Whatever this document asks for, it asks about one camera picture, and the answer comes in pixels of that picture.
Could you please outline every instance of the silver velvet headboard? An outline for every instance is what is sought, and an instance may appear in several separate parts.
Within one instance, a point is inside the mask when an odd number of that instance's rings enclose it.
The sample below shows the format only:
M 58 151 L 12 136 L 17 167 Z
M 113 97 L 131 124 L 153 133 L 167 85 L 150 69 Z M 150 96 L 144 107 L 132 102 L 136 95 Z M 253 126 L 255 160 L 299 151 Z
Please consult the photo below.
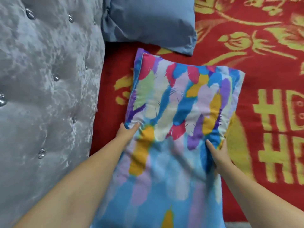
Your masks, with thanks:
M 0 0 L 0 227 L 89 155 L 102 0 Z

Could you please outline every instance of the red blanket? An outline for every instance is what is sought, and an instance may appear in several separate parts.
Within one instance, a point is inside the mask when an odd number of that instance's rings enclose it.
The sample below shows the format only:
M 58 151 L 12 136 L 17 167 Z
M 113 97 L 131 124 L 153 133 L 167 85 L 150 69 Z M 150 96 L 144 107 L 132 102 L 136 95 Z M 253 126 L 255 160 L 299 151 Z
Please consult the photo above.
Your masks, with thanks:
M 106 46 L 91 154 L 124 121 L 138 47 L 192 65 L 246 73 L 227 132 L 231 159 L 247 176 L 304 210 L 304 0 L 196 0 L 192 57 L 154 45 Z M 225 221 L 245 221 L 223 183 Z

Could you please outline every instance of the bed sheet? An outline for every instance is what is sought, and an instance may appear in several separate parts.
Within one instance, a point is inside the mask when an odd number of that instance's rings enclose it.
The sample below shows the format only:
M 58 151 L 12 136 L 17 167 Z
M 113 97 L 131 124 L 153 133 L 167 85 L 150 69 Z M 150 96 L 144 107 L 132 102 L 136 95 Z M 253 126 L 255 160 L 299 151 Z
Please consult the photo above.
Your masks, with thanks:
M 304 210 L 304 0 L 196 0 L 198 43 L 192 57 L 154 45 L 111 43 L 101 76 L 91 154 L 124 121 L 138 47 L 191 65 L 246 73 L 227 132 L 231 159 L 247 176 Z M 227 227 L 244 225 L 223 182 Z

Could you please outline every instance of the person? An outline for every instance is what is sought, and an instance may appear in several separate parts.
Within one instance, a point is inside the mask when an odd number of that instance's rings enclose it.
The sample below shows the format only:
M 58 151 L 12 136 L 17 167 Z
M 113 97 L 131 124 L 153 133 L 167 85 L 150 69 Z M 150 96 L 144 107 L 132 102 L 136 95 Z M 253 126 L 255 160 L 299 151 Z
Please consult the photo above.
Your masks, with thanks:
M 115 139 L 82 162 L 46 194 L 14 228 L 87 228 L 108 188 L 115 166 L 140 124 L 120 125 Z M 223 177 L 253 228 L 303 228 L 304 212 L 249 179 L 230 160 L 227 143 L 206 141 Z

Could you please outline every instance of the hand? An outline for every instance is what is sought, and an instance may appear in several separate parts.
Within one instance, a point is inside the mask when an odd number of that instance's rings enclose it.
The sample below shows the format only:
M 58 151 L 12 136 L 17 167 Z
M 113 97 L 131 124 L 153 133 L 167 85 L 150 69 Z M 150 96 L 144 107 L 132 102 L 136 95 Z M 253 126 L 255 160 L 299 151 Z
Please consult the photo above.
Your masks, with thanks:
M 136 131 L 139 129 L 140 123 L 137 122 L 131 129 L 126 129 L 123 123 L 120 123 L 119 130 L 117 131 L 116 138 L 122 139 L 125 142 L 131 141 Z
M 221 173 L 227 165 L 233 165 L 228 154 L 227 140 L 224 140 L 221 150 L 215 149 L 209 140 L 206 140 L 206 145 L 212 154 L 218 173 L 222 175 Z

